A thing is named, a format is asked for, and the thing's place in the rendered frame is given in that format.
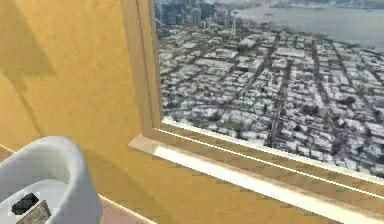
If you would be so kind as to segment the brown grey block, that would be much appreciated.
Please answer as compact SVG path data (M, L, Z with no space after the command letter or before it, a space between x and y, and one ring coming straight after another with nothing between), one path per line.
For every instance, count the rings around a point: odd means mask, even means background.
M51 212L47 201L43 200L24 217L17 221L16 224L46 224L50 217Z

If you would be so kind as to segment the tan framed window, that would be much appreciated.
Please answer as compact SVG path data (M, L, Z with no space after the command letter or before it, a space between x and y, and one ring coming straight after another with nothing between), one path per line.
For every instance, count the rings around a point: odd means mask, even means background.
M134 148L339 224L384 224L384 1L120 1Z

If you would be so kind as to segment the small black object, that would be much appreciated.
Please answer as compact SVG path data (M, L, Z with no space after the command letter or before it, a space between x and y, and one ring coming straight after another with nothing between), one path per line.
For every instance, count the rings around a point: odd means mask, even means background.
M23 198L21 198L19 201L17 201L15 204L13 204L11 207L11 211L15 215L22 215L27 212L30 208L32 208L38 201L39 198L35 194L29 193Z

